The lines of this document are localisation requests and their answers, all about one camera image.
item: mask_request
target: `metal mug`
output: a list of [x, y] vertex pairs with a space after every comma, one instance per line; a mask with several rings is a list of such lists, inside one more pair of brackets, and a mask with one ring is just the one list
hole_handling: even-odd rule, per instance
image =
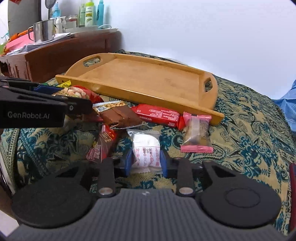
[[54, 39], [55, 26], [54, 26], [53, 19], [40, 21], [40, 22], [34, 23], [33, 26], [29, 27], [28, 28], [28, 37], [30, 40], [32, 40], [30, 38], [30, 33], [29, 33], [30, 29], [33, 29], [33, 31], [34, 31], [34, 42], [35, 43], [50, 41], [50, 40]]

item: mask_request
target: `wooden tray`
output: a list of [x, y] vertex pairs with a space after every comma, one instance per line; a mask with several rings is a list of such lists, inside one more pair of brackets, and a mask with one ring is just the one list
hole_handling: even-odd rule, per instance
[[[100, 62], [89, 67], [83, 63], [92, 58]], [[211, 115], [211, 124], [218, 124], [224, 114], [213, 111], [218, 96], [214, 76], [182, 64], [140, 56], [100, 53], [85, 57], [72, 65], [65, 75], [56, 76], [58, 83], [71, 80], [96, 93], [135, 103], [166, 107]], [[212, 89], [205, 91], [205, 84]]]

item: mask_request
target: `bed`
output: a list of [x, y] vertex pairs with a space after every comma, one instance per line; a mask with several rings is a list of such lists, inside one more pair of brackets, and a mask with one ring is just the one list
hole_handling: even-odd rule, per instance
[[[124, 50], [119, 53], [166, 60]], [[97, 61], [91, 60], [85, 66]], [[295, 162], [296, 149], [291, 130], [281, 110], [267, 96], [221, 77], [215, 78], [219, 87], [215, 110], [224, 113], [225, 118], [219, 125], [209, 128], [213, 154], [181, 153], [183, 132], [152, 123], [147, 128], [161, 133], [161, 146], [171, 157], [184, 156], [193, 163], [212, 160], [273, 188], [282, 200], [274, 226], [287, 234], [291, 215], [289, 165]], [[99, 124], [81, 122], [72, 123], [67, 129], [5, 129], [1, 136], [0, 152], [11, 186], [17, 191], [71, 162], [85, 160], [99, 130]], [[124, 135], [114, 155], [121, 156], [131, 146], [131, 140]], [[117, 186], [124, 188], [175, 189], [175, 184], [175, 179], [152, 173], [132, 174], [128, 178], [117, 179]], [[202, 191], [198, 180], [195, 184], [196, 190]]]

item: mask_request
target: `black circular disc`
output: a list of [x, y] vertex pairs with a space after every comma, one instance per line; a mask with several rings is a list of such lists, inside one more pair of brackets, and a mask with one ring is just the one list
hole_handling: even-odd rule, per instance
[[272, 223], [281, 199], [270, 187], [248, 178], [221, 178], [200, 199], [204, 211], [216, 221], [236, 228], [256, 228]]
[[39, 181], [24, 187], [12, 198], [12, 211], [16, 219], [37, 228], [70, 224], [90, 208], [90, 193], [69, 178]]

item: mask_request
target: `white snack package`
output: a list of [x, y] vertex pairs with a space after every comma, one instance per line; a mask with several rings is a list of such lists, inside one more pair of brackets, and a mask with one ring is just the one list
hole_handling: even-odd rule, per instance
[[134, 129], [127, 132], [133, 141], [135, 163], [132, 172], [149, 172], [149, 167], [161, 169], [159, 132]]

